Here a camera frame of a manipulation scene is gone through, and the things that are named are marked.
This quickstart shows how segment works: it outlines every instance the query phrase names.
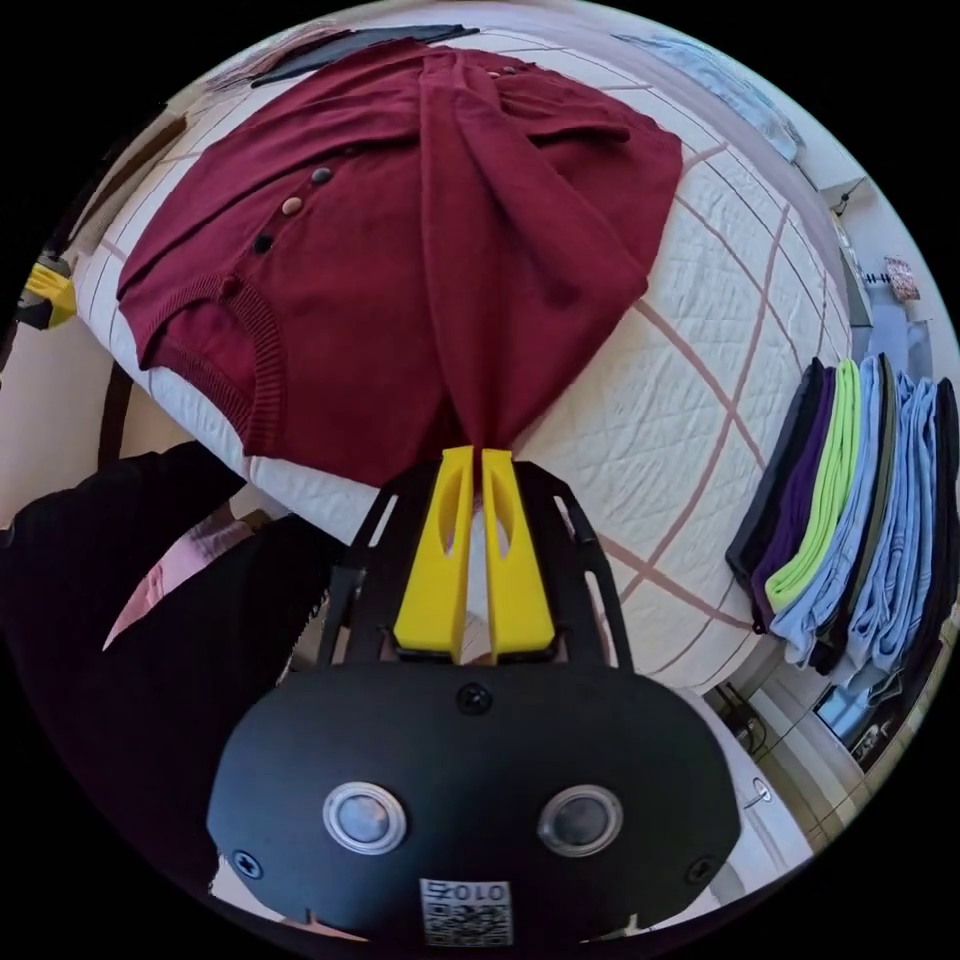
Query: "purple shirt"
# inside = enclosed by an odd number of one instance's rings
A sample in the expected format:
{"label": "purple shirt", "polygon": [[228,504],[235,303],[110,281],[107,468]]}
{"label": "purple shirt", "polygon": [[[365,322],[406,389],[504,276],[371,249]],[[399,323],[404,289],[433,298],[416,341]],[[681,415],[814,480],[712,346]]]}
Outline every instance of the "purple shirt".
{"label": "purple shirt", "polygon": [[766,583],[800,549],[803,535],[810,521],[810,508],[813,505],[813,488],[820,466],[820,454],[827,440],[830,428],[830,415],[833,413],[833,398],[837,392],[837,371],[828,367],[823,374],[823,392],[816,416],[810,426],[803,453],[797,460],[780,501],[780,515],[773,536],[767,546],[763,559],[753,571],[750,583],[757,607],[763,614],[763,629],[767,630],[773,622],[774,612],[767,599]]}

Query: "white quilted bedspread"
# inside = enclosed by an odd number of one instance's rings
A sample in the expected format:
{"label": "white quilted bedspread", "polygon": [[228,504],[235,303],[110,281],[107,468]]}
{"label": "white quilted bedspread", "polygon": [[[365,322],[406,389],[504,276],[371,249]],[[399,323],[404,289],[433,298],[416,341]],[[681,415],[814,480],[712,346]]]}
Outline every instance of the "white quilted bedspread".
{"label": "white quilted bedspread", "polygon": [[[566,480],[605,540],[637,669],[708,689],[756,637],[723,552],[810,358],[848,355],[844,297],[803,220],[751,159],[663,89],[581,49],[486,30],[455,42],[541,64],[606,90],[684,143],[684,176],[650,289],[518,456]],[[271,497],[349,540],[374,491],[282,461],[245,458],[239,438],[167,370],[140,371],[116,306],[125,256],[205,145],[289,84],[199,103],[191,127],[78,264],[80,315],[183,428]],[[486,640],[482,529],[474,526],[465,653]]]}

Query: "bed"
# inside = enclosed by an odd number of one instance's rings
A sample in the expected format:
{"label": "bed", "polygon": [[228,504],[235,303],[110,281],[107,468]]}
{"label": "bed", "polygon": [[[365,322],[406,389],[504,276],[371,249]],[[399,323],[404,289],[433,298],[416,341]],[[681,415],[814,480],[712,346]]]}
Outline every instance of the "bed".
{"label": "bed", "polygon": [[[836,235],[799,172],[683,74],[566,15],[521,8],[507,17],[502,10],[471,4],[470,25],[481,33],[450,45],[509,53],[573,76],[684,143],[684,176],[649,291],[515,452],[565,479],[601,534],[637,669],[703,692],[759,639],[723,553],[802,368],[813,356],[836,364],[850,353]],[[446,16],[431,8],[378,23]],[[196,156],[302,79],[198,99],[186,132],[74,275],[80,316],[160,407],[284,507],[349,540],[375,491],[292,463],[245,458],[236,433],[201,394],[170,371],[138,369],[115,296],[126,255]],[[465,659],[488,643],[479,522],[473,539]]]}

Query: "pink shirt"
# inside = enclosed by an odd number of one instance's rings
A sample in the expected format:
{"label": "pink shirt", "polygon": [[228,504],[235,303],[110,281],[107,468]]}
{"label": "pink shirt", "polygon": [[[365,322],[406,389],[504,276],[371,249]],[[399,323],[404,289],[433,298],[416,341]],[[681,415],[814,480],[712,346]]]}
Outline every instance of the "pink shirt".
{"label": "pink shirt", "polygon": [[213,514],[188,530],[140,581],[113,625],[106,650],[119,633],[152,610],[171,590],[199,573],[221,554],[253,535],[241,520]]}

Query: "ribbed hem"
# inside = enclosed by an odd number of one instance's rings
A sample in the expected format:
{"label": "ribbed hem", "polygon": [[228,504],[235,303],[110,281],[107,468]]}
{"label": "ribbed hem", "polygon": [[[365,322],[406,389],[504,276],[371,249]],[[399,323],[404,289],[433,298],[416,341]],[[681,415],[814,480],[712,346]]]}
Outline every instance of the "ribbed hem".
{"label": "ribbed hem", "polygon": [[[218,303],[240,321],[253,341],[254,396],[251,403],[217,369],[211,358],[162,339],[163,327],[196,303]],[[267,301],[242,277],[229,273],[197,277],[167,298],[136,335],[141,370],[164,366],[207,397],[230,421],[245,456],[272,456],[286,407],[286,357],[276,316]]]}

